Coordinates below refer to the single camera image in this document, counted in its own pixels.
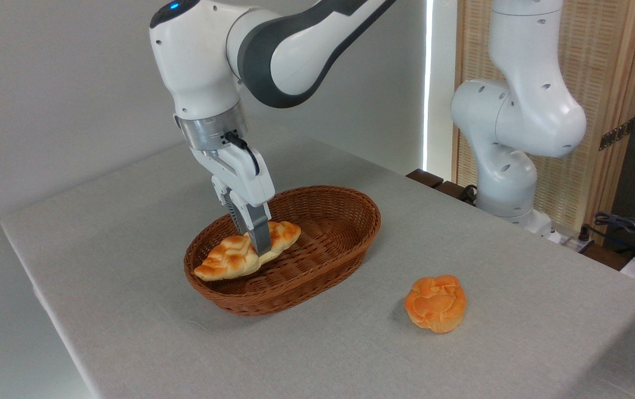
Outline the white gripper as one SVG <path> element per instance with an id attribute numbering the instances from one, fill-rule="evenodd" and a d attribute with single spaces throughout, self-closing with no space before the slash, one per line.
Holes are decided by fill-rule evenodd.
<path id="1" fill-rule="evenodd" d="M 262 155 L 251 147 L 249 149 L 251 152 L 229 144 L 213 152 L 191 151 L 201 166 L 213 175 L 214 191 L 227 208 L 239 234 L 248 232 L 257 255 L 262 256 L 272 247 L 268 225 L 271 213 L 265 202 L 274 197 L 275 188 Z M 247 203 L 246 225 L 232 201 L 232 191 Z"/>

